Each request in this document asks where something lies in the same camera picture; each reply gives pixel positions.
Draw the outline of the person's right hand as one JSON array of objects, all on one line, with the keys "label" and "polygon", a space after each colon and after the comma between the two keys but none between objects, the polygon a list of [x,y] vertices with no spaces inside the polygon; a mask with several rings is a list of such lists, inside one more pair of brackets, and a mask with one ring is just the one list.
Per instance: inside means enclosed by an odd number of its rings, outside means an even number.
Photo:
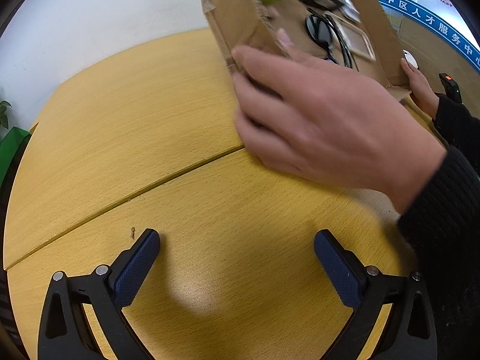
[{"label": "person's right hand", "polygon": [[407,75],[414,103],[431,119],[435,119],[439,108],[439,96],[433,91],[426,77],[405,58],[401,67]]}]

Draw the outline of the person's left hand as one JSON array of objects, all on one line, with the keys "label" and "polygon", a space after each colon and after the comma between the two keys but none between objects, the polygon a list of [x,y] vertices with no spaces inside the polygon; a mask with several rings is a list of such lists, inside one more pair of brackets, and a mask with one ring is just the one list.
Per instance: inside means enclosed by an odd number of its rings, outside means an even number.
[{"label": "person's left hand", "polygon": [[372,189],[404,212],[446,149],[377,81],[297,49],[287,57],[233,49],[241,72],[235,127],[264,166],[324,185]]}]

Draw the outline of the black sleeve right forearm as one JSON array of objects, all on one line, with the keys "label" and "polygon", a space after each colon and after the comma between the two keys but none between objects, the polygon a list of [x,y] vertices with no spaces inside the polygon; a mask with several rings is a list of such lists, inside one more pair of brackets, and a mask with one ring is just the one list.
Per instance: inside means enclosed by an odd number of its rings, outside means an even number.
[{"label": "black sleeve right forearm", "polygon": [[479,164],[479,119],[463,105],[439,94],[433,125],[442,138],[458,149],[471,164]]}]

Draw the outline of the black sleeve left forearm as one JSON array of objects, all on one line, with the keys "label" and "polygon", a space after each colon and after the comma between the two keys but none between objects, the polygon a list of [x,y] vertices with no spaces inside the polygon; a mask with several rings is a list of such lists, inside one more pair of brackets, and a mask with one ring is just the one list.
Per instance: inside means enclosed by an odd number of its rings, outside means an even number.
[{"label": "black sleeve left forearm", "polygon": [[439,359],[479,358],[479,175],[451,147],[398,229],[425,281]]}]

